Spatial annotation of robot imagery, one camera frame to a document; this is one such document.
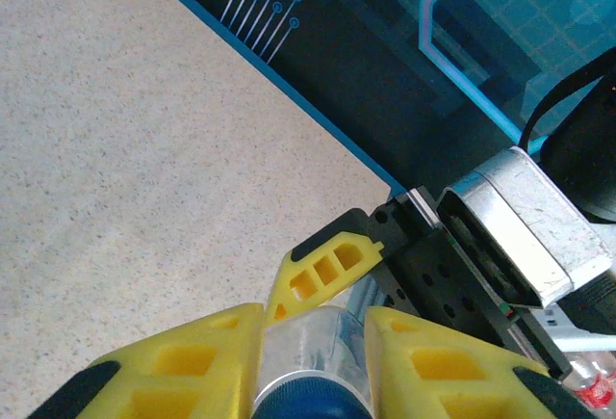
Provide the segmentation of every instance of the blue border stripe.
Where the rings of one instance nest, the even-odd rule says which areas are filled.
[[[376,176],[387,183],[392,192],[399,194],[406,190],[398,183],[395,178],[379,166],[372,157],[370,157],[361,147],[359,147],[351,138],[343,133],[336,125],[326,118],[317,108],[304,98],[299,92],[287,83],[280,75],[278,75],[271,67],[266,65],[261,58],[253,53],[250,48],[244,45],[238,38],[227,30],[218,20],[213,17],[205,8],[198,4],[196,0],[179,0],[186,8],[191,10],[199,19],[216,32],[224,41],[231,45],[239,52],[249,63],[254,65],[259,72],[265,75],[278,89],[289,96],[292,101],[303,109],[312,119],[314,119],[321,127],[329,132],[336,140],[338,140],[346,149],[348,149],[357,159],[359,159],[366,167],[372,170]]]

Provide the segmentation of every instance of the black cable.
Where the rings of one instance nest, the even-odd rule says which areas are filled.
[[[524,127],[518,146],[524,151],[528,151],[530,134],[539,119],[566,97],[577,92],[579,89],[584,88],[598,78],[606,75],[607,72],[614,67],[614,65],[616,65],[616,46],[611,47],[587,65],[581,67],[575,72],[572,72],[558,82],[556,86],[543,97],[530,115],[530,118],[528,118],[528,122]]]

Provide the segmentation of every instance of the red bottle label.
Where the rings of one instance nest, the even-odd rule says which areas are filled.
[[[598,375],[590,387],[576,391],[576,395],[587,406],[605,407],[614,398],[614,387],[608,379]]]

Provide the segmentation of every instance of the speckled floor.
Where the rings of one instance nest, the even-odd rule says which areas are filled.
[[[388,189],[176,0],[3,0],[2,417]]]

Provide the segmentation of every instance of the yellow foam pad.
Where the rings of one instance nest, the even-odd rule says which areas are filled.
[[[385,307],[365,337],[378,419],[553,419],[512,371],[547,374],[524,356]]]
[[[344,231],[297,262],[287,253],[269,293],[267,326],[340,294],[381,261],[381,249],[367,236]]]
[[[264,310],[246,303],[97,359],[120,370],[80,419],[247,419],[256,395]]]

